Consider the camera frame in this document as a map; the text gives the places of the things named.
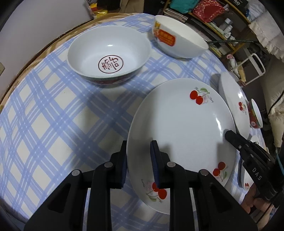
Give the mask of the person's right hand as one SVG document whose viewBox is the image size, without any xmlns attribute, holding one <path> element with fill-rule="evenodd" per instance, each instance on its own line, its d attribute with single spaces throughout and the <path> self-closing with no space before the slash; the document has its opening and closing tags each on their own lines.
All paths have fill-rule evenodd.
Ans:
<svg viewBox="0 0 284 231">
<path fill-rule="evenodd" d="M 266 225 L 270 218 L 270 212 L 274 209 L 274 206 L 271 205 L 269 202 L 256 197 L 256 185 L 253 183 L 253 185 L 250 187 L 249 191 L 245 195 L 241 207 L 249 213 L 251 211 L 251 208 L 255 206 L 256 209 L 260 210 L 262 213 L 264 213 L 264 216 L 259 221 L 260 223 L 263 223 Z"/>
</svg>

